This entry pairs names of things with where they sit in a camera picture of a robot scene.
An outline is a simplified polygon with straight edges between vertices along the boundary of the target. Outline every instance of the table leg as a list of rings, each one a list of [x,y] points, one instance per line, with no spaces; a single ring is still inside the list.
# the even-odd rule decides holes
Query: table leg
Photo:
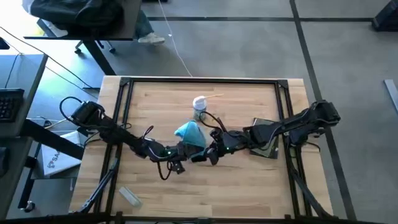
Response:
[[[25,212],[31,212],[35,207],[34,203],[29,201],[29,198],[30,198],[30,193],[32,192],[33,189],[33,185],[35,183],[35,180],[32,179],[32,174],[37,164],[37,156],[39,155],[40,148],[41,144],[38,144],[35,151],[35,156],[34,157],[28,156],[25,161],[25,167],[29,168],[30,170],[27,175],[25,186],[18,203],[18,208]]]
[[[86,46],[87,50],[93,56],[97,64],[101,67],[105,75],[116,75],[111,65],[102,54],[101,49],[97,46],[97,43],[94,40],[83,40],[83,44]]]
[[[25,120],[20,135],[32,137],[35,141],[76,159],[81,160],[81,158],[83,158],[84,149],[82,147],[61,138],[57,134],[54,134],[31,120]]]

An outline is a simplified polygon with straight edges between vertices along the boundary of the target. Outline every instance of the black bag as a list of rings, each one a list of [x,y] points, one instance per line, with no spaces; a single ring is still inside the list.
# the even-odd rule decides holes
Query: black bag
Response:
[[[122,22],[123,7],[116,0],[34,0],[30,13],[69,34],[95,36]]]

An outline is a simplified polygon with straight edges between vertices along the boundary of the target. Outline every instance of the jeans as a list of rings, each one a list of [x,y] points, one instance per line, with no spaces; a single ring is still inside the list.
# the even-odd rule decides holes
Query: jeans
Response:
[[[145,37],[146,35],[154,32],[152,26],[149,23],[147,16],[141,9],[138,12],[137,22],[136,22],[136,35],[135,38],[139,39]]]

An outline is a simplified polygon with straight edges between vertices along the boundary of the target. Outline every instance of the person's leg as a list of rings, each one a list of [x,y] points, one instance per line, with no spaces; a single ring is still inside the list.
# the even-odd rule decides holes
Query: person's leg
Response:
[[[136,22],[136,38],[139,43],[163,44],[164,38],[154,34],[154,30],[149,23],[144,11],[140,10]]]

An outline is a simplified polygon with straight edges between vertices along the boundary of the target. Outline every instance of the floor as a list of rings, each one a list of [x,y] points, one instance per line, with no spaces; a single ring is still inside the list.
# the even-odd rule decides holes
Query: floor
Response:
[[[300,18],[309,18],[308,21],[345,19],[301,22],[304,37],[301,39],[293,19],[282,22],[267,19],[258,22],[171,21],[179,54],[196,77],[303,78],[309,101],[319,97],[319,86],[322,97],[332,101],[342,117],[340,124],[333,128],[333,135],[357,218],[397,223],[398,177],[395,171],[398,164],[395,161],[398,153],[394,138],[398,119],[382,81],[395,78],[398,82],[398,34],[376,33],[370,22],[357,20],[374,17],[388,0],[170,0],[164,4],[164,10],[167,16],[174,17],[292,18],[290,2],[297,5]],[[143,4],[142,9],[153,19],[163,16],[157,3]],[[153,21],[152,26],[166,38],[164,45],[113,42],[116,54],[103,50],[115,72],[118,75],[187,76],[174,51],[166,23]],[[102,71],[84,47],[83,56],[73,53],[76,42],[33,40],[30,43],[90,85],[100,85]],[[303,48],[308,49],[309,55],[303,54]],[[82,86],[58,65],[53,62],[47,65]],[[93,99],[46,70],[30,116],[61,119],[58,102],[69,95]],[[57,127],[58,130],[73,128],[67,123]],[[320,146],[333,211],[343,218],[345,209],[324,137]],[[38,181],[31,196],[37,210],[24,213],[16,209],[20,185],[8,217],[67,213],[72,196],[69,188],[70,179]]]

